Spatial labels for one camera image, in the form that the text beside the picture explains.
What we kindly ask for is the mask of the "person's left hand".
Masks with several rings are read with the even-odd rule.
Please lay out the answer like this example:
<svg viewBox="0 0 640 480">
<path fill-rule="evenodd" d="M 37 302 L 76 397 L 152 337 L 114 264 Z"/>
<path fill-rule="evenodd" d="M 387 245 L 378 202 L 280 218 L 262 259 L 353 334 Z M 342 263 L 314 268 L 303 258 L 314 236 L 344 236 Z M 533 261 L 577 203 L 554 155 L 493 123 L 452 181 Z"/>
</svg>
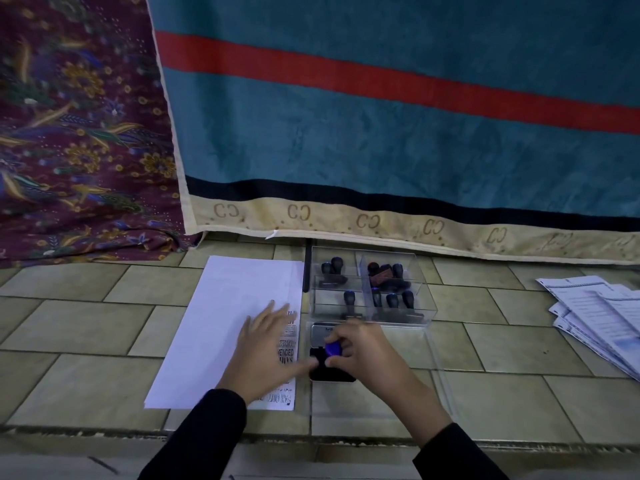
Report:
<svg viewBox="0 0 640 480">
<path fill-rule="evenodd" d="M 242 326 L 236 349 L 225 368 L 216 390 L 229 390 L 249 405 L 282 386 L 280 384 L 279 341 L 297 313 L 289 314 L 290 305 L 275 309 L 271 300 L 255 317 L 248 316 Z"/>
</svg>

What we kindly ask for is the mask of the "person's right forearm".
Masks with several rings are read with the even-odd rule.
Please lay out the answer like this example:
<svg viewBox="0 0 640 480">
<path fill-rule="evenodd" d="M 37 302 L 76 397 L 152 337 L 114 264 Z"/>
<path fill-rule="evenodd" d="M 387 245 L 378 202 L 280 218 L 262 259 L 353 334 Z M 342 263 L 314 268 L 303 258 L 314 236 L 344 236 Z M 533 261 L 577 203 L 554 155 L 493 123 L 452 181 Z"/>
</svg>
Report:
<svg viewBox="0 0 640 480">
<path fill-rule="evenodd" d="M 509 480 L 430 387 L 415 381 L 393 390 L 385 402 L 420 448 L 413 464 L 421 480 Z"/>
</svg>

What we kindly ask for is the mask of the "clear plastic compartment box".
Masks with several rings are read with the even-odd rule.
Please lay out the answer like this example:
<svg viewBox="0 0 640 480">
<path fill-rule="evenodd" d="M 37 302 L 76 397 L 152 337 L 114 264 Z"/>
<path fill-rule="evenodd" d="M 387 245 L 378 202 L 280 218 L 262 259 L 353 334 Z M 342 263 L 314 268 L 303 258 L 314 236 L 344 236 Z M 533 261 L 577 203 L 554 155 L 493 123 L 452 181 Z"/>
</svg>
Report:
<svg viewBox="0 0 640 480">
<path fill-rule="evenodd" d="M 427 326 L 437 306 L 414 253 L 308 247 L 308 313 L 322 321 L 350 318 Z"/>
</svg>

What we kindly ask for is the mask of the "pile of printed forms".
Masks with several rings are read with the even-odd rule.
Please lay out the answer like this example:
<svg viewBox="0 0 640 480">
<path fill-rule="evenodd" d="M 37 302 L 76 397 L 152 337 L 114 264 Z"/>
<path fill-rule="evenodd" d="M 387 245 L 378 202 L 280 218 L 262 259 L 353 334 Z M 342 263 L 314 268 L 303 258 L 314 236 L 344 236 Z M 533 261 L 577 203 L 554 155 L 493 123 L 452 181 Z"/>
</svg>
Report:
<svg viewBox="0 0 640 480">
<path fill-rule="evenodd" d="M 536 282 L 556 299 L 555 328 L 640 382 L 640 289 L 597 275 Z"/>
</svg>

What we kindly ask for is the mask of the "person's right hand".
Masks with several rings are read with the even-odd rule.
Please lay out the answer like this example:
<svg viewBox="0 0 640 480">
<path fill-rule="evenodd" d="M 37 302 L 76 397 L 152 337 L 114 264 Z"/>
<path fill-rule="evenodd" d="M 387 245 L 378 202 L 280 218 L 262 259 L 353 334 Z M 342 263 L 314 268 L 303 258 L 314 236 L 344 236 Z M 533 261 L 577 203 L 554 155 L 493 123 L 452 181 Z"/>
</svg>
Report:
<svg viewBox="0 0 640 480">
<path fill-rule="evenodd" d="M 393 411 L 424 398 L 428 391 L 377 323 L 349 319 L 324 341 L 327 354 L 337 347 L 341 350 L 339 355 L 327 355 L 326 366 L 347 372 Z"/>
</svg>

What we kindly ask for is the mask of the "white stamped paper sheet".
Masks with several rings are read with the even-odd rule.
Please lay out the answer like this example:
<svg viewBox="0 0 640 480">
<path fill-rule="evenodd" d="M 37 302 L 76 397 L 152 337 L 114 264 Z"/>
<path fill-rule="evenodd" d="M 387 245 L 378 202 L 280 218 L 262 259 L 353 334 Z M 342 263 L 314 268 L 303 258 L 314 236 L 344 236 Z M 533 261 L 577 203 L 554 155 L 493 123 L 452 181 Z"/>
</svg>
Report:
<svg viewBox="0 0 640 480">
<path fill-rule="evenodd" d="M 270 301 L 295 314 L 278 342 L 282 363 L 298 359 L 304 263 L 210 256 L 156 378 L 146 409 L 189 410 L 219 382 L 247 316 Z"/>
</svg>

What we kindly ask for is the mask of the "maroon floral cloth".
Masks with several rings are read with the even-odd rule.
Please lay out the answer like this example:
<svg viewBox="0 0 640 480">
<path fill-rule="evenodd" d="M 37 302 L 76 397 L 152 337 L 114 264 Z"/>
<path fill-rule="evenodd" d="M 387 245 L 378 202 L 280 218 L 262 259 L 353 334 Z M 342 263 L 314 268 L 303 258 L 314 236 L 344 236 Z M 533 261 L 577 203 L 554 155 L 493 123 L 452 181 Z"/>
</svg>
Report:
<svg viewBox="0 0 640 480">
<path fill-rule="evenodd" d="M 0 269 L 167 261 L 184 231 L 146 0 L 0 0 Z"/>
</svg>

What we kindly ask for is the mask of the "black ink pad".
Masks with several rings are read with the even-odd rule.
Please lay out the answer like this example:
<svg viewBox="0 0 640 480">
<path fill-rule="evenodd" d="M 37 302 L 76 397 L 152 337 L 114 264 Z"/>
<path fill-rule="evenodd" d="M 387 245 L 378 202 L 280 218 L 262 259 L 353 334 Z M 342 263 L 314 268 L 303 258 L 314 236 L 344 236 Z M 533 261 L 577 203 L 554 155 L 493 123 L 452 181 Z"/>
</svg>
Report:
<svg viewBox="0 0 640 480">
<path fill-rule="evenodd" d="M 336 322 L 313 322 L 310 325 L 309 354 L 319 361 L 319 366 L 309 373 L 311 381 L 342 383 L 353 383 L 356 381 L 356 379 L 347 372 L 336 368 L 329 368 L 325 364 L 327 357 L 324 353 L 324 345 L 329 343 L 326 341 L 326 338 L 332 334 L 336 325 Z"/>
</svg>

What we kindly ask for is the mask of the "person's left forearm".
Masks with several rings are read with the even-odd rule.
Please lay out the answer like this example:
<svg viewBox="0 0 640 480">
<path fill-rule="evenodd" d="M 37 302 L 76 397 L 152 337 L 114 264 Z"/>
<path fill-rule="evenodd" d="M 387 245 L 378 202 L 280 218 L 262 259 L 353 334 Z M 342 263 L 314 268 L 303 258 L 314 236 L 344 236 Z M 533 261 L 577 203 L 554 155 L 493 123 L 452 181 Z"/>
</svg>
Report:
<svg viewBox="0 0 640 480">
<path fill-rule="evenodd" d="M 208 391 L 138 480 L 221 480 L 246 421 L 247 406 L 238 394 Z"/>
</svg>

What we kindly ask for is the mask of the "teal blanket with red stripe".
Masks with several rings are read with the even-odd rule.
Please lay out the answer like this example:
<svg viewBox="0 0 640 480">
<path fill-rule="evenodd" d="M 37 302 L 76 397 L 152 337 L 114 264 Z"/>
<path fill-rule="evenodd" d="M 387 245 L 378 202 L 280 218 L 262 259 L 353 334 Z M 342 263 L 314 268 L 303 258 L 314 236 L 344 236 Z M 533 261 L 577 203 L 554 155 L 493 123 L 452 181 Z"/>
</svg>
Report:
<svg viewBox="0 0 640 480">
<path fill-rule="evenodd" d="M 147 0 L 184 229 L 640 265 L 640 0 Z"/>
</svg>

